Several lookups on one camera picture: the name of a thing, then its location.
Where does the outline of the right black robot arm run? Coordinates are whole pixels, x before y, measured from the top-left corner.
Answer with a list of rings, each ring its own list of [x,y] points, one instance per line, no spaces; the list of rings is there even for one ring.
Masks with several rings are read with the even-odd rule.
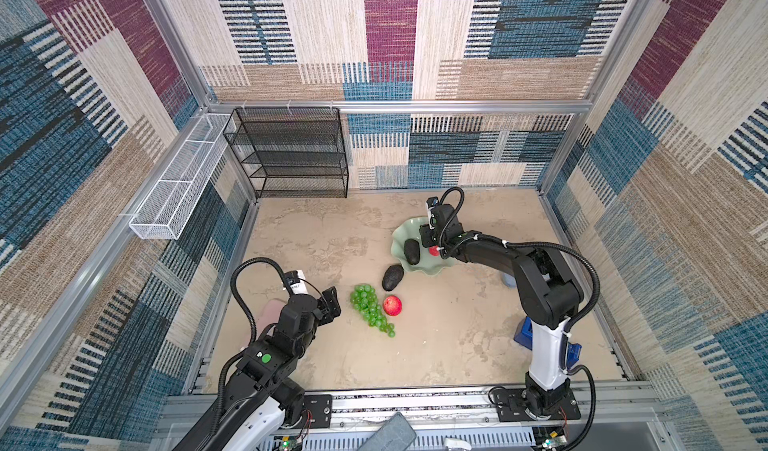
[[[426,200],[427,222],[419,228],[422,246],[435,247],[443,259],[486,266],[515,279],[533,331],[522,400],[529,416],[548,418],[568,400],[571,330],[596,306],[600,278],[591,262],[567,246],[466,231],[458,219],[464,198],[464,190],[454,186]]]

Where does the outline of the green grape bunch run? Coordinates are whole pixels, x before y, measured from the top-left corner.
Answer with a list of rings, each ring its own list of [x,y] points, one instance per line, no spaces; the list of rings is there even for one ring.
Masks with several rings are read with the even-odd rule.
[[[390,338],[396,336],[395,326],[389,321],[376,290],[371,285],[355,285],[350,293],[350,303],[369,327],[378,329]]]

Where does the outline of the dark avocado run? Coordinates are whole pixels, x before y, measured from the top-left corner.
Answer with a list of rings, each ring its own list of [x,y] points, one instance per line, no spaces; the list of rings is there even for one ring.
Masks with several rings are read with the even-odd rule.
[[[401,264],[390,265],[382,277],[381,286],[386,292],[393,291],[402,281],[405,271]]]
[[[409,265],[414,266],[420,263],[421,246],[416,239],[409,238],[404,241],[403,253]]]

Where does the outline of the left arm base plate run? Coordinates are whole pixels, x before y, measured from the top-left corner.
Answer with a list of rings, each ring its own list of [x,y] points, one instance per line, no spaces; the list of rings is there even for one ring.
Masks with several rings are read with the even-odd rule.
[[[333,396],[309,394],[294,400],[287,408],[282,429],[327,429],[331,425]]]

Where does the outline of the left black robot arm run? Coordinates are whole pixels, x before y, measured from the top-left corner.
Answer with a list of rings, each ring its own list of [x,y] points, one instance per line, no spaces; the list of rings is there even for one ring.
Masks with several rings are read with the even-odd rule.
[[[288,293],[277,321],[263,330],[257,329],[237,287],[240,273],[255,264],[275,270]],[[335,287],[315,297],[298,291],[301,283],[298,274],[285,272],[267,257],[248,259],[234,269],[230,292],[246,315],[250,338],[222,366],[214,402],[174,446],[176,450],[257,450],[281,427],[309,422],[310,413],[303,409],[305,390],[290,375],[314,341],[317,328],[338,318],[341,306]]]

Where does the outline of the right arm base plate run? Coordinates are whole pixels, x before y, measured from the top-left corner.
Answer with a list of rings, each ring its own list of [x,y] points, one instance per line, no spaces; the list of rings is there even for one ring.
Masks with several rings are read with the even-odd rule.
[[[582,418],[581,410],[571,390],[549,410],[540,413],[534,413],[528,408],[523,394],[523,388],[502,386],[494,386],[488,391],[487,397],[495,408],[500,422],[571,421]]]

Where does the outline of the blue block under right arm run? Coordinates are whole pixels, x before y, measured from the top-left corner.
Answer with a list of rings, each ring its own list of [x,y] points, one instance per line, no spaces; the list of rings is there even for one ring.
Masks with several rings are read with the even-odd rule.
[[[523,321],[518,325],[514,341],[528,350],[533,349],[533,327],[532,321],[529,317],[525,317]],[[569,342],[567,345],[566,353],[566,366],[568,369],[573,368],[580,360],[582,345],[578,343]]]

